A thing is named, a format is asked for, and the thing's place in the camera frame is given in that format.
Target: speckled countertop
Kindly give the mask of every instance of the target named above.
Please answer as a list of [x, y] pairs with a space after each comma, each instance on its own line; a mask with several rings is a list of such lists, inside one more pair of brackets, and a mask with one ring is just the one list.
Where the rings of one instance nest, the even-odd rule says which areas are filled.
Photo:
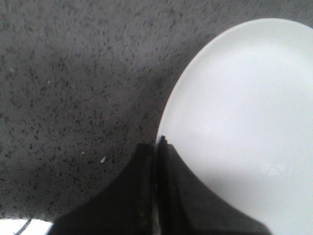
[[0, 217], [88, 201], [154, 141], [193, 56], [268, 17], [312, 27], [313, 1], [0, 1]]

